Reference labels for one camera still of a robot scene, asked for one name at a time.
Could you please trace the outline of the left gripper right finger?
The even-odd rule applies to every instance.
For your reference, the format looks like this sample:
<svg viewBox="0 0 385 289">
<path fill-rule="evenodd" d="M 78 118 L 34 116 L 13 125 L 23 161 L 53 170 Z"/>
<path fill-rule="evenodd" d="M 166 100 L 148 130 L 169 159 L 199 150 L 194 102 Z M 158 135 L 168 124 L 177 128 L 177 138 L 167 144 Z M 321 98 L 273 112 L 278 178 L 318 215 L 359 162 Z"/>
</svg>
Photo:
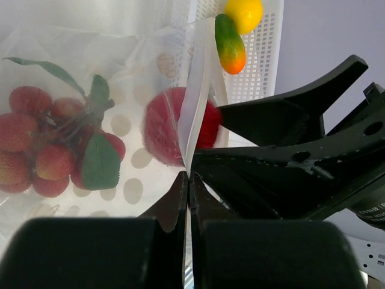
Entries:
<svg viewBox="0 0 385 289">
<path fill-rule="evenodd" d="M 189 179 L 196 288 L 364 288 L 347 239 L 329 222 L 247 220 L 199 175 Z"/>
</svg>

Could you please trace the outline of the yellow lemon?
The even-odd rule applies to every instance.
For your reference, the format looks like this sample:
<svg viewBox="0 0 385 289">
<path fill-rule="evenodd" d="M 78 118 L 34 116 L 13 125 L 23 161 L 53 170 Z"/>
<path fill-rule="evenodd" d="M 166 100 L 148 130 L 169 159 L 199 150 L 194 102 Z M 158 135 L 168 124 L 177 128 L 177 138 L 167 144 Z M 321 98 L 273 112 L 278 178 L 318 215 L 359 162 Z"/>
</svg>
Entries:
<svg viewBox="0 0 385 289">
<path fill-rule="evenodd" d="M 233 21 L 239 34 L 248 34 L 262 20 L 263 4 L 261 0 L 229 0 L 225 14 Z"/>
</svg>

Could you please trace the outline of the green orange mango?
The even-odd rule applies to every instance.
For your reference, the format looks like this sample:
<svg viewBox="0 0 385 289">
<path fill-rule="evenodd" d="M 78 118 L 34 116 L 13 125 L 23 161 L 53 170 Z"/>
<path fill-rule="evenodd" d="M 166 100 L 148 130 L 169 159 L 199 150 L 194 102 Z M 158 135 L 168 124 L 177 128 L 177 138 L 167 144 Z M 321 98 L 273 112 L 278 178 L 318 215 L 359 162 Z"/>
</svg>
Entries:
<svg viewBox="0 0 385 289">
<path fill-rule="evenodd" d="M 222 68 L 230 75 L 240 73 L 246 62 L 245 46 L 226 14 L 215 17 L 215 41 Z"/>
</svg>

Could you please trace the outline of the red apple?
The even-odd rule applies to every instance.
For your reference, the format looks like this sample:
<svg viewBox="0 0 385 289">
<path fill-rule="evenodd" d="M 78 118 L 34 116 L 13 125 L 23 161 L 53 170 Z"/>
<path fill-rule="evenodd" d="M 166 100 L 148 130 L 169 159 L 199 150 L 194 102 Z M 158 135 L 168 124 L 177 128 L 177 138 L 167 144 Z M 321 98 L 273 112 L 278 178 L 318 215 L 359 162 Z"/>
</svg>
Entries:
<svg viewBox="0 0 385 289">
<path fill-rule="evenodd" d="M 187 111 L 186 87 L 172 87 L 157 94 L 144 110 L 143 146 L 166 166 L 184 166 L 186 142 L 191 132 L 196 105 Z M 196 149 L 211 149 L 219 136 L 223 117 L 220 109 L 208 100 L 196 141 Z"/>
</svg>

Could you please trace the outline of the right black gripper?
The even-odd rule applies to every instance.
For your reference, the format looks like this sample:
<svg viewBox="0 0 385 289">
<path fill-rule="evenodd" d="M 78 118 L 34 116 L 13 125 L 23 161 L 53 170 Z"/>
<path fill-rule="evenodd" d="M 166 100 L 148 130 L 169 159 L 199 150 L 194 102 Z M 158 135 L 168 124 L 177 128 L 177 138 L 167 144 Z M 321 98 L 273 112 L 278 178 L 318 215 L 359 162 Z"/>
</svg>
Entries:
<svg viewBox="0 0 385 289">
<path fill-rule="evenodd" d="M 350 55 L 298 89 L 221 106 L 223 126 L 258 146 L 291 146 L 320 139 L 323 114 L 368 67 L 364 59 Z M 384 229 L 384 89 L 373 82 L 364 94 L 366 102 L 328 136 L 332 155 L 318 161 L 318 172 L 327 182 L 318 218 L 348 209 L 365 223 Z"/>
</svg>

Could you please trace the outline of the clear dotted zip bag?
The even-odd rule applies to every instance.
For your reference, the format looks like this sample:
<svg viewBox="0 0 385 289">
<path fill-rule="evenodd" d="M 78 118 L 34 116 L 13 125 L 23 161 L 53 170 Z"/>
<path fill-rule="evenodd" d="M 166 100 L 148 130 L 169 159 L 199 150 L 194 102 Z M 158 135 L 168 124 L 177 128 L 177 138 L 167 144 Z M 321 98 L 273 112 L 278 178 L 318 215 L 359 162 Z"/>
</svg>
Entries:
<svg viewBox="0 0 385 289">
<path fill-rule="evenodd" d="M 139 36 L 116 36 L 50 25 L 17 27 L 1 43 L 1 114 L 8 111 L 12 89 L 33 85 L 54 99 L 79 98 L 73 88 L 39 66 L 21 66 L 13 57 L 48 61 L 67 71 L 86 91 L 95 75 L 109 85 L 114 107 L 105 113 L 102 129 L 121 138 L 126 154 L 116 187 L 81 190 L 69 185 L 55 198 L 33 189 L 1 191 L 1 246 L 28 220 L 39 217 L 136 217 L 170 188 L 180 172 L 189 172 L 196 144 L 186 146 L 184 166 L 166 166 L 143 146 L 146 105 L 160 92 L 175 87 L 158 69 L 157 56 L 180 37 L 178 26 Z"/>
</svg>

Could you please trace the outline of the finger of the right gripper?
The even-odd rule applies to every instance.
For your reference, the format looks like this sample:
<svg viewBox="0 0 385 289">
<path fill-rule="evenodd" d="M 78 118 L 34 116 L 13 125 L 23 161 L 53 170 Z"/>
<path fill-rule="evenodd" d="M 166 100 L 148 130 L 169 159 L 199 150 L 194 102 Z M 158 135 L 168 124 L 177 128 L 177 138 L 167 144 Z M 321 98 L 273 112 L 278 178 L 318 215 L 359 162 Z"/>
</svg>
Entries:
<svg viewBox="0 0 385 289">
<path fill-rule="evenodd" d="M 333 151 L 328 137 L 277 148 L 211 149 L 195 154 L 192 170 L 241 217 L 320 220 L 327 182 L 318 161 Z"/>
</svg>

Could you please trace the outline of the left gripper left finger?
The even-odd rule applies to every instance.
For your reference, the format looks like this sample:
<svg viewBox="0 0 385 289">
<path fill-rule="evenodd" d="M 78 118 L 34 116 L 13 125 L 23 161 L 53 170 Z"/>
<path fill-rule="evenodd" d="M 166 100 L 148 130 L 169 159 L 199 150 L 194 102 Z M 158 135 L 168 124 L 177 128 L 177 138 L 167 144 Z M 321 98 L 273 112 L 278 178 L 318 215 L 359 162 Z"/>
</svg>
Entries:
<svg viewBox="0 0 385 289">
<path fill-rule="evenodd" d="M 12 238 L 2 288 L 183 288 L 187 175 L 140 216 L 38 218 Z"/>
</svg>

